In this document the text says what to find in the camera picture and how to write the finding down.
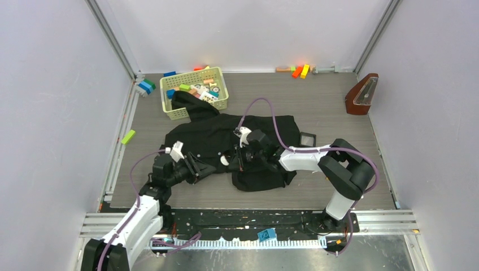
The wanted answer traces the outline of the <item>black button shirt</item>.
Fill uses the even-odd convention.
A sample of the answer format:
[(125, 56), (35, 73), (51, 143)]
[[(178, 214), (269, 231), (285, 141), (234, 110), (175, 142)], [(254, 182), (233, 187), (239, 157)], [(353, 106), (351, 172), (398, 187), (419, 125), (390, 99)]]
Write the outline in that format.
[(182, 153), (188, 152), (200, 161), (216, 168), (217, 174), (230, 173), (232, 184), (241, 191), (255, 192), (286, 187), (297, 175), (281, 168), (271, 171), (258, 157), (258, 152), (239, 147), (240, 139), (234, 134), (238, 124), (263, 132), (273, 145), (278, 146), (277, 133), (287, 146), (298, 147), (300, 131), (291, 115), (272, 117), (246, 116), (221, 113), (213, 105), (188, 92), (178, 91), (172, 97), (174, 109), (185, 108), (189, 123), (180, 124), (166, 134), (164, 146), (177, 141), (183, 143)]

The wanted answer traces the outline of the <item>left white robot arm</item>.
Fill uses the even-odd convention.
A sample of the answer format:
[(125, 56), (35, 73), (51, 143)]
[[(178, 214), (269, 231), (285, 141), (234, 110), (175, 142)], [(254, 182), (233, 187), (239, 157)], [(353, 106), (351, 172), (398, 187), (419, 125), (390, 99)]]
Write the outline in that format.
[(81, 270), (131, 270), (153, 236), (168, 233), (173, 227), (171, 207), (167, 204), (172, 186), (183, 181), (195, 184), (216, 172), (192, 153), (172, 158), (171, 148), (160, 149), (154, 156), (153, 171), (147, 182), (134, 189), (136, 201), (120, 222), (100, 239), (87, 242)]

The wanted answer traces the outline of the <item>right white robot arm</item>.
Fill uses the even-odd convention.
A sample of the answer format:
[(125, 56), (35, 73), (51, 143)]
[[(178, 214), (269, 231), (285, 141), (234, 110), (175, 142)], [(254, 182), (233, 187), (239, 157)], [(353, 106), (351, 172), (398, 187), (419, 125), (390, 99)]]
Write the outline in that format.
[(274, 143), (261, 130), (240, 127), (235, 130), (239, 144), (233, 155), (222, 155), (220, 162), (231, 170), (244, 171), (250, 165), (262, 165), (273, 172), (321, 172), (333, 185), (335, 192), (325, 207), (324, 228), (338, 231), (345, 216), (372, 189), (371, 181), (378, 180), (374, 162), (344, 139), (336, 139), (323, 147), (284, 146)]

